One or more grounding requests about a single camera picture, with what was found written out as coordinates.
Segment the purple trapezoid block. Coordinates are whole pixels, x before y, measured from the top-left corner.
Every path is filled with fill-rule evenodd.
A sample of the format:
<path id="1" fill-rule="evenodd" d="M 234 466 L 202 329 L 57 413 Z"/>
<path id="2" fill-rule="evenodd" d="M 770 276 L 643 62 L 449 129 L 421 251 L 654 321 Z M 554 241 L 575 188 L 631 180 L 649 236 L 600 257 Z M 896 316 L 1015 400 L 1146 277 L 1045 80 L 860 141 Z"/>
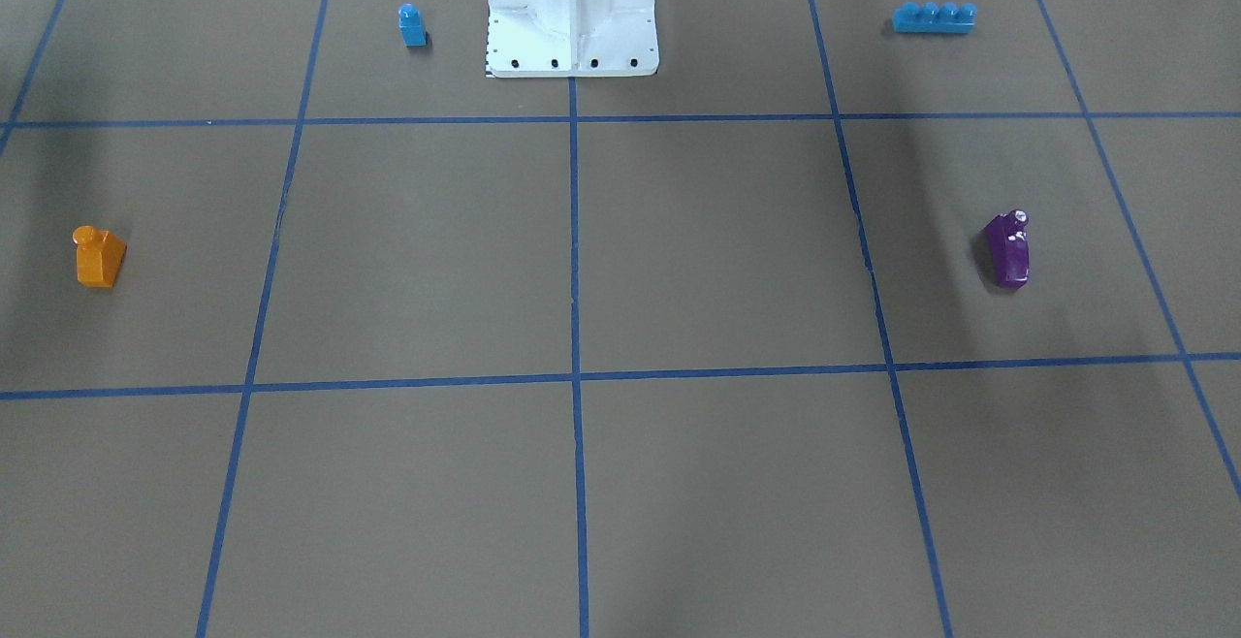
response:
<path id="1" fill-rule="evenodd" d="M 1023 209 L 998 213 L 983 228 L 994 281 L 1006 290 L 1019 290 L 1030 279 L 1029 215 Z"/>

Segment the orange trapezoid block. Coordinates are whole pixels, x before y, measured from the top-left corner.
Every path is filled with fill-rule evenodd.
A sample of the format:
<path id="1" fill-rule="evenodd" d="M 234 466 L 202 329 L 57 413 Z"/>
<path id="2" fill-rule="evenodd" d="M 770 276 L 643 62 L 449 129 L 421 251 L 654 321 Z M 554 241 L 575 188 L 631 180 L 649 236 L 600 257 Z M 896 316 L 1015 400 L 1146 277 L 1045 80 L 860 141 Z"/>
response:
<path id="1" fill-rule="evenodd" d="M 127 254 L 119 236 L 94 226 L 79 226 L 72 233 L 76 246 L 76 277 L 81 285 L 94 289 L 114 288 Z"/>

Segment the small blue block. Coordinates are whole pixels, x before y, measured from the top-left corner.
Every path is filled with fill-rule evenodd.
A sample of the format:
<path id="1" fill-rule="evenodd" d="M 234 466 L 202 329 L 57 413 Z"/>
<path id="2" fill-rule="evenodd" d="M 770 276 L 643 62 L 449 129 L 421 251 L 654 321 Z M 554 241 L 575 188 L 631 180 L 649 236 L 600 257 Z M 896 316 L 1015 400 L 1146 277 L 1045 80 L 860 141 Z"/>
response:
<path id="1" fill-rule="evenodd" d="M 429 34 L 423 24 L 423 16 L 412 2 L 398 7 L 400 38 L 407 48 L 421 48 L 429 42 Z"/>

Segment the long blue brick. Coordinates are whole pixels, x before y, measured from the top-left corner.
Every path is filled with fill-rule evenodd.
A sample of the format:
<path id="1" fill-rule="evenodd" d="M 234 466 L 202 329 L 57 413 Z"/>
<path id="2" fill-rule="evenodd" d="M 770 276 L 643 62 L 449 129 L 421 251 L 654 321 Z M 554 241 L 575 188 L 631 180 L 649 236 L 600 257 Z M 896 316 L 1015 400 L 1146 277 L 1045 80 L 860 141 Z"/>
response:
<path id="1" fill-rule="evenodd" d="M 895 34 L 970 34 L 978 7 L 973 2 L 905 2 L 891 16 Z"/>

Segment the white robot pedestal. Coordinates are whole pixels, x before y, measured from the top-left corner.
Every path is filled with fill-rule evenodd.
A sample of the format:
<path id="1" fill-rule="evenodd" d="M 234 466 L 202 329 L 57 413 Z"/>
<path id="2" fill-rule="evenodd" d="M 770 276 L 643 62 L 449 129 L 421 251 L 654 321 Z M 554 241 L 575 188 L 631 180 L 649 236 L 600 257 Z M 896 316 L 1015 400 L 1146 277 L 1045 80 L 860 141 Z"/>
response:
<path id="1" fill-rule="evenodd" d="M 488 0 L 493 79 L 656 74 L 655 0 Z"/>

